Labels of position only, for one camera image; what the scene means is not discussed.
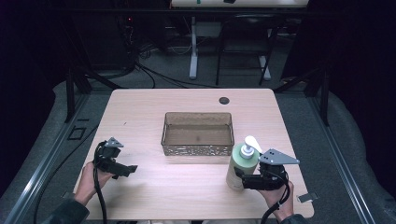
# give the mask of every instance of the black metal frame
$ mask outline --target black metal frame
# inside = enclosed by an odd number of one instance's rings
[[[308,12],[301,8],[252,8],[252,7],[197,7],[197,8],[171,8],[171,9],[158,9],[158,8],[109,8],[109,9],[81,9],[81,8],[64,8],[64,7],[47,7],[46,10],[50,14],[62,15],[62,16],[70,16],[72,14],[102,14],[102,15],[138,15],[141,17],[147,16],[152,17],[156,15],[162,16],[185,16],[185,17],[213,17],[213,16],[231,16],[235,14],[272,14],[272,15],[281,15],[284,18],[294,18],[294,19],[303,19],[303,18],[319,18],[319,19],[339,19],[344,15],[343,12]],[[72,36],[68,36],[69,41],[72,42],[72,45],[75,46],[75,43],[79,43],[81,45],[81,40],[79,38],[73,38]],[[320,106],[320,115],[323,119],[323,122],[328,125],[327,121],[327,107],[328,107],[328,95],[329,95],[329,75],[327,73],[327,67],[331,62],[327,61],[322,67],[319,69],[314,69],[313,71],[295,78],[292,82],[287,83],[286,85],[278,88],[275,92],[282,92],[289,87],[299,83],[301,80],[304,80],[307,77],[316,77],[315,81],[309,83],[306,87],[304,93],[306,96],[315,96],[318,92],[320,86],[322,86],[321,93],[321,106]],[[107,79],[101,77],[100,75],[94,73],[91,70],[91,67],[88,64],[85,64],[85,67],[89,69],[82,70],[76,69],[74,66],[72,68],[73,72],[69,72],[67,76],[67,103],[68,103],[68,114],[66,122],[70,120],[70,118],[74,115],[75,112],[75,99],[74,99],[74,89],[73,83],[77,84],[79,90],[82,93],[88,94],[91,92],[92,87],[89,82],[86,80],[85,75],[89,75],[92,78],[97,79],[101,83],[105,84],[112,90],[119,89],[120,86],[108,81]]]
[[[258,20],[268,20],[267,25],[263,25],[261,26],[261,28],[266,29],[266,31],[271,30],[271,34],[269,34],[269,36],[262,41],[266,41],[266,45],[267,45],[267,49],[266,50],[226,50],[225,45],[225,40],[229,39],[229,35],[225,35],[225,29],[227,29],[227,27],[229,25],[233,25],[234,22],[238,22],[238,20],[243,20],[245,18],[255,18]],[[283,17],[280,16],[275,16],[273,14],[237,14],[235,16],[232,16],[231,18],[229,18],[226,22],[224,22],[222,24],[221,27],[221,31],[220,31],[220,35],[219,35],[219,46],[218,46],[218,66],[216,69],[216,85],[219,85],[219,70],[221,68],[221,56],[223,53],[245,53],[245,54],[254,54],[256,56],[264,56],[265,57],[265,65],[264,66],[260,66],[260,67],[249,67],[249,68],[260,68],[262,70],[261,75],[260,75],[260,81],[259,81],[259,85],[262,84],[263,80],[264,80],[264,74],[265,71],[268,68],[268,63],[271,59],[271,55],[272,55],[272,50],[273,50],[273,46],[275,44],[276,41],[276,35],[278,33],[278,31],[280,30],[280,28],[283,26],[283,24],[285,23],[285,19]]]
[[[307,97],[315,97],[321,88],[319,114],[326,126],[329,126],[327,112],[329,107],[330,72],[341,49],[347,43],[348,32],[352,30],[351,28],[353,26],[353,17],[353,14],[347,14],[347,11],[345,11],[342,17],[336,18],[337,20],[341,21],[339,22],[341,25],[335,33],[329,54],[323,62],[319,63],[317,68],[314,68],[311,71],[294,78],[292,81],[274,90],[274,92],[286,91],[299,82],[309,79],[309,82],[304,89],[304,94]]]

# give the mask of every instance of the human arm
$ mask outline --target human arm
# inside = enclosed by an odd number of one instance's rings
[[[290,196],[289,198],[279,206],[277,210],[273,212],[277,221],[280,224],[305,224],[307,221],[303,218],[303,216],[299,214],[294,214],[293,209],[293,192],[294,185],[289,181],[290,187]],[[278,203],[282,198],[283,192],[285,191],[286,186],[282,186],[280,189],[274,190],[258,190],[258,192],[264,197],[265,201],[268,204],[268,207],[273,206]]]
[[[113,174],[98,170],[98,181],[102,188]],[[93,163],[88,162],[82,169],[81,179],[73,199],[65,200],[43,222],[48,223],[80,223],[90,213],[85,207],[96,193],[93,181]]]

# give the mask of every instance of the table top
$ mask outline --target table top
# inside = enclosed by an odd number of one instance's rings
[[[230,103],[221,104],[221,97],[229,98]],[[164,156],[161,139],[167,112],[231,113],[235,144],[253,135],[263,151],[274,148],[295,158],[271,90],[116,90],[85,163],[92,161],[100,142],[114,136],[124,144],[116,161],[138,168],[129,177],[110,179],[103,187],[108,219],[262,218],[268,207],[259,192],[234,191],[226,184],[229,156]],[[294,196],[306,194],[299,165],[285,168],[295,186]],[[312,203],[299,203],[294,197],[294,206],[305,217],[314,214]],[[88,219],[102,219],[96,196],[87,208],[91,212]]]
[[[172,0],[172,7],[306,7],[309,0]]]

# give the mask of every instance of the black circular hole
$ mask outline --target black circular hole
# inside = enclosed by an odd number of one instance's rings
[[[228,99],[227,97],[220,97],[220,98],[219,98],[219,102],[220,102],[222,105],[227,105],[228,103],[230,103],[230,99]]]

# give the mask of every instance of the soap dispenser bottle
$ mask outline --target soap dispenser bottle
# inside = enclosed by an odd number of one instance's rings
[[[226,182],[231,189],[242,190],[244,186],[242,179],[235,173],[234,167],[242,170],[246,175],[253,175],[262,149],[257,143],[256,138],[249,135],[245,138],[245,143],[233,147],[233,153],[230,158]]]

